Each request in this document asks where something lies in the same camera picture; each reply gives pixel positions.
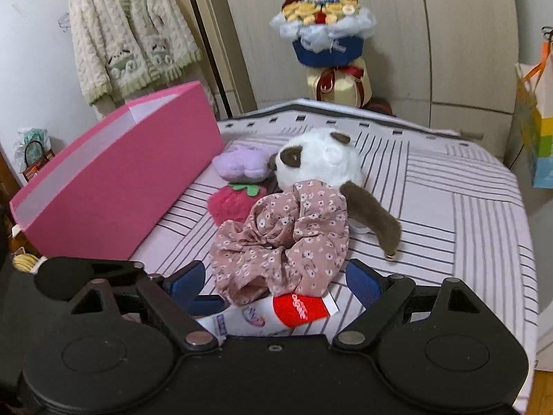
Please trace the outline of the toothpaste tube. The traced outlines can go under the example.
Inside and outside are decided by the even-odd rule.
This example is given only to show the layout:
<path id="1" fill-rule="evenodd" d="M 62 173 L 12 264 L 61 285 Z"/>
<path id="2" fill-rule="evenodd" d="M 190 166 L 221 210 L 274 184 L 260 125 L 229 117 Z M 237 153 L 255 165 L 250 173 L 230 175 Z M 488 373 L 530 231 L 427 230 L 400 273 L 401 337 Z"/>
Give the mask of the toothpaste tube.
<path id="1" fill-rule="evenodd" d="M 338 312 L 330 293 L 311 297 L 296 293 L 266 297 L 243 306 L 231 305 L 222 312 L 197 319 L 216 337 L 269 336 L 291 331 Z"/>

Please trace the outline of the pink strawberry plush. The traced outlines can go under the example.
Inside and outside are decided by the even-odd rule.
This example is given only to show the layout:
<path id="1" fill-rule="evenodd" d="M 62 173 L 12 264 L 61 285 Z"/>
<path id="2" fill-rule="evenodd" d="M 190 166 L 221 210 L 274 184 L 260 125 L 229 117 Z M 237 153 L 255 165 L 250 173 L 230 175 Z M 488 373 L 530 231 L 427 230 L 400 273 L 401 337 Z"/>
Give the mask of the pink strawberry plush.
<path id="1" fill-rule="evenodd" d="M 207 211 L 216 226 L 227 220 L 244 222 L 253 205 L 266 195 L 263 185 L 229 183 L 208 198 Z"/>

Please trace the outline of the pink cardboard box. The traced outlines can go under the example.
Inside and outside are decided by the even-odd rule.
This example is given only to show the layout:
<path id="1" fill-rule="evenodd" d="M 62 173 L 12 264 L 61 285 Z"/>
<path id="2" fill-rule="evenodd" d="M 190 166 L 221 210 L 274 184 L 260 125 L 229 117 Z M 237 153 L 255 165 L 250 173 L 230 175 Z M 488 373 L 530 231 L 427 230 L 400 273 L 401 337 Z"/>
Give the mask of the pink cardboard box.
<path id="1" fill-rule="evenodd" d="M 56 154 L 10 203 L 47 257 L 128 259 L 224 147 L 198 82 L 120 107 Z"/>

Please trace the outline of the purple plush toy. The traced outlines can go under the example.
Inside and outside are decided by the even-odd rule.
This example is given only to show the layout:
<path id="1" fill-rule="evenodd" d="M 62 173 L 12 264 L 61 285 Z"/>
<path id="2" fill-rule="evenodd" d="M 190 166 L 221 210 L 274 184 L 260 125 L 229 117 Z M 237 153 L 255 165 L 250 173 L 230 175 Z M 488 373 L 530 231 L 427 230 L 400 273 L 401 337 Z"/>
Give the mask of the purple plush toy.
<path id="1" fill-rule="evenodd" d="M 229 183 L 257 184 L 271 174 L 271 154 L 255 146 L 233 146 L 212 160 L 221 179 Z"/>

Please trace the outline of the white brown plush toy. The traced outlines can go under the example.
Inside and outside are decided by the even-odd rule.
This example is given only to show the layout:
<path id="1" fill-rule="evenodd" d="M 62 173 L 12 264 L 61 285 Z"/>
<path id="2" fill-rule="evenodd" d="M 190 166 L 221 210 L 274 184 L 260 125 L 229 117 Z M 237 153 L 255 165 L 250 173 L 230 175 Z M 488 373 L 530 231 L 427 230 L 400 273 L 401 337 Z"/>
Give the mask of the white brown plush toy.
<path id="1" fill-rule="evenodd" d="M 318 180 L 345 197 L 350 218 L 374 232 L 384 255 L 393 259 L 401 240 L 399 221 L 364 188 L 362 160 L 349 135 L 334 128 L 314 128 L 290 139 L 268 160 L 278 186 L 285 189 Z"/>

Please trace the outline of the striped table cloth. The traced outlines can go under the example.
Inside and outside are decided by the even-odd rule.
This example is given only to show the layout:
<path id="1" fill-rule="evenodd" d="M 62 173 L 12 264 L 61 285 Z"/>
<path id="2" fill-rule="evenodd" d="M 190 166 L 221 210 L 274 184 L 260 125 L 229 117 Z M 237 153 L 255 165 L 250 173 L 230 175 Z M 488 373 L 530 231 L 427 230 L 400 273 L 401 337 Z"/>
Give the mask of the striped table cloth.
<path id="1" fill-rule="evenodd" d="M 516 177 L 475 142 L 379 114 L 290 103 L 219 124 L 231 146 L 278 147 L 321 127 L 350 136 L 366 189 L 402 226 L 394 260 L 362 226 L 352 229 L 350 256 L 420 285 L 462 279 L 534 360 L 538 283 Z"/>

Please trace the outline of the plastic bag on floor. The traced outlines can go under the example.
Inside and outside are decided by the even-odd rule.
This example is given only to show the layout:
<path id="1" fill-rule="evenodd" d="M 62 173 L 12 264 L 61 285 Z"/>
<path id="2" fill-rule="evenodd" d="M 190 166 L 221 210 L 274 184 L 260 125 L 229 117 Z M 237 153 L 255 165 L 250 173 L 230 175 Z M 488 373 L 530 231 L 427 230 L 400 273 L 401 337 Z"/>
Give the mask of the plastic bag on floor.
<path id="1" fill-rule="evenodd" d="M 14 161 L 19 172 L 29 182 L 40 169 L 54 158 L 47 129 L 21 128 L 14 146 Z"/>

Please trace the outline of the beige wardrobe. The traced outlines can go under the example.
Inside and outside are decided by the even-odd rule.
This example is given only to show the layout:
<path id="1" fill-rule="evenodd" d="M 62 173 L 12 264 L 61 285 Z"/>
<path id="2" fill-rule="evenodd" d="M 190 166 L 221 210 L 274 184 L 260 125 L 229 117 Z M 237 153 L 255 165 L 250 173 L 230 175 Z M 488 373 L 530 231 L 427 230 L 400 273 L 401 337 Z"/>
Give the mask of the beige wardrobe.
<path id="1" fill-rule="evenodd" d="M 284 0 L 199 0 L 224 46 L 234 115 L 308 95 L 291 43 L 271 28 Z M 359 0 L 375 16 L 363 57 L 375 96 L 402 119 L 451 129 L 493 156 L 506 150 L 515 108 L 515 0 Z"/>

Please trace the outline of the colourful paper gift bag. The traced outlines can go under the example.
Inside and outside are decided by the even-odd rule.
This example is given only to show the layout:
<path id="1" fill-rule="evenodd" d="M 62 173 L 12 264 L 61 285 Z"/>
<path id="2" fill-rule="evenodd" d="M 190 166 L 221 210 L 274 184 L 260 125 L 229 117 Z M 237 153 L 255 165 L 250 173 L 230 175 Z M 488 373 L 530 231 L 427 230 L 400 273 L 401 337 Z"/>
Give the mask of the colourful paper gift bag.
<path id="1" fill-rule="evenodd" d="M 516 119 L 532 186 L 552 189 L 552 27 L 542 32 L 540 61 L 516 64 Z"/>

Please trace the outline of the black clothes rack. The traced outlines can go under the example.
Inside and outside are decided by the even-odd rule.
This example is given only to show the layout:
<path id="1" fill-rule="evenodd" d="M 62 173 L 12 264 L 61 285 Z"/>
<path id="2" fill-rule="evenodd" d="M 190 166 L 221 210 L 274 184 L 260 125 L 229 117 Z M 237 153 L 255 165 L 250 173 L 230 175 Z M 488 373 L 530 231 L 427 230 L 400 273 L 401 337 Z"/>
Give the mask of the black clothes rack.
<path id="1" fill-rule="evenodd" d="M 229 104 L 225 83 L 222 79 L 220 69 L 216 60 L 216 50 L 214 49 L 213 39 L 216 39 L 216 22 L 213 17 L 213 10 L 210 7 L 209 0 L 189 0 L 193 16 L 200 34 L 203 50 L 208 60 L 211 73 L 215 80 L 216 91 L 214 98 L 217 98 L 217 108 L 219 121 L 233 119 L 233 111 Z"/>

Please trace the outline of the cream knitted cardigan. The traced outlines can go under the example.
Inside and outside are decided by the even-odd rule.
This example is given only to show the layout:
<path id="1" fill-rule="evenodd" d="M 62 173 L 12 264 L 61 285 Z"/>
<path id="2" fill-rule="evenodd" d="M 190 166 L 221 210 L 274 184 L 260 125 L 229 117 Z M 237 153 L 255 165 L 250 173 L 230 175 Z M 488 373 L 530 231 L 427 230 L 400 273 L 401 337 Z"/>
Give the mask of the cream knitted cardigan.
<path id="1" fill-rule="evenodd" d="M 91 106 L 176 82 L 201 60 L 176 0 L 68 0 L 68 9 L 77 75 Z"/>

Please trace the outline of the flower bouquet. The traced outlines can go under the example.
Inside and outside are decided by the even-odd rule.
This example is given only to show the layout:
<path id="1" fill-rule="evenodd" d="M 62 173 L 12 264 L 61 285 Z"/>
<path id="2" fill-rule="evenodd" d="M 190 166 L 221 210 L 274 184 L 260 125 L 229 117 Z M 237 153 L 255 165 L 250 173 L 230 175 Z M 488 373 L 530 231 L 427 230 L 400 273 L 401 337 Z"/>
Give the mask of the flower bouquet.
<path id="1" fill-rule="evenodd" d="M 376 18 L 359 0 L 285 0 L 270 25 L 307 68 L 311 99 L 366 106 L 372 89 L 363 51 Z"/>

